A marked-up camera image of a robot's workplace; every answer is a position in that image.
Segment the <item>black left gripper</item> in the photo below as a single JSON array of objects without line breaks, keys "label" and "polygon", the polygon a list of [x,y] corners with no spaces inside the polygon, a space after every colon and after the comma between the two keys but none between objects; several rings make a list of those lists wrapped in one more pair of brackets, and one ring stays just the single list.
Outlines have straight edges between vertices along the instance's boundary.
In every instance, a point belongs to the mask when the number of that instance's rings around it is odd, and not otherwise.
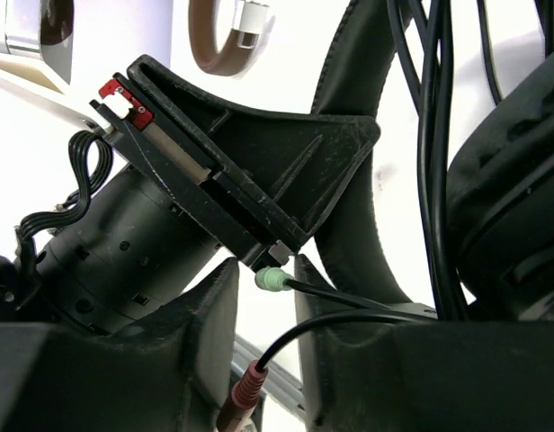
[{"label": "black left gripper", "polygon": [[148,55],[91,102],[107,140],[253,270],[284,266],[331,213],[380,130],[363,115],[269,112],[192,85]]}]

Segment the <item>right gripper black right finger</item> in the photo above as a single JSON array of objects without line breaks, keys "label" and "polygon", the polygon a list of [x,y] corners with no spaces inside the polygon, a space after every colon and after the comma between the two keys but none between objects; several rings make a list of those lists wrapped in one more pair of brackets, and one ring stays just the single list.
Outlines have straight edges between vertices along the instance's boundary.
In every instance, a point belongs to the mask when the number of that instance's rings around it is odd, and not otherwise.
[{"label": "right gripper black right finger", "polygon": [[338,324],[299,353],[310,431],[554,431],[554,313]]}]

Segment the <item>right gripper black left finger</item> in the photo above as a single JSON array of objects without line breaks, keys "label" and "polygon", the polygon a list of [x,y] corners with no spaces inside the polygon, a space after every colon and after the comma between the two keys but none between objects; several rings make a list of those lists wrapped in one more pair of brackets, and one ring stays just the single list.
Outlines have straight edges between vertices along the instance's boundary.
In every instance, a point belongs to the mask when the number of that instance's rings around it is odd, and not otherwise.
[{"label": "right gripper black left finger", "polygon": [[0,431],[211,431],[225,400],[239,268],[118,334],[0,323]]}]

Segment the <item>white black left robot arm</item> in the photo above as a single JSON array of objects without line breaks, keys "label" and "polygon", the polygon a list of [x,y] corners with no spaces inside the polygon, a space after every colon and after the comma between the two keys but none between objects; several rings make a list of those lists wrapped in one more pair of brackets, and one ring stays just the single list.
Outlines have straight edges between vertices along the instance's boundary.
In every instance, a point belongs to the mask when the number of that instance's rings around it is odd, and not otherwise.
[{"label": "white black left robot arm", "polygon": [[70,141],[78,188],[17,227],[17,305],[98,335],[177,297],[228,249],[285,265],[331,213],[380,135],[363,115],[256,110],[190,84],[148,55],[93,108],[107,129]]}]

